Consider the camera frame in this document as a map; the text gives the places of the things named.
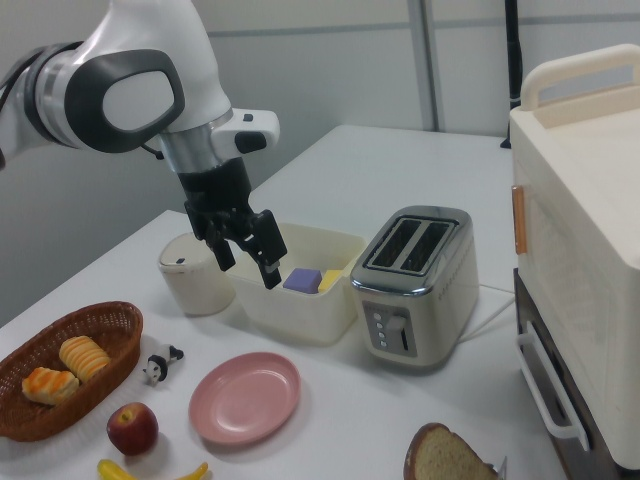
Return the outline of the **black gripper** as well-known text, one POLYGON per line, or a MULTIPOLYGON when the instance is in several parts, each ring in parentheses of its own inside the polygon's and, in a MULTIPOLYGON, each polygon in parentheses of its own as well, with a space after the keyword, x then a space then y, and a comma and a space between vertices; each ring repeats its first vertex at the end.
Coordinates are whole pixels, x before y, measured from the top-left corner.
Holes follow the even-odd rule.
POLYGON ((227 239, 242 239, 265 288, 276 287, 287 247, 272 212, 254 213, 249 206, 251 183, 244 161, 236 157, 205 172, 181 173, 178 178, 193 232, 213 252, 220 270, 226 272, 235 265, 227 239))

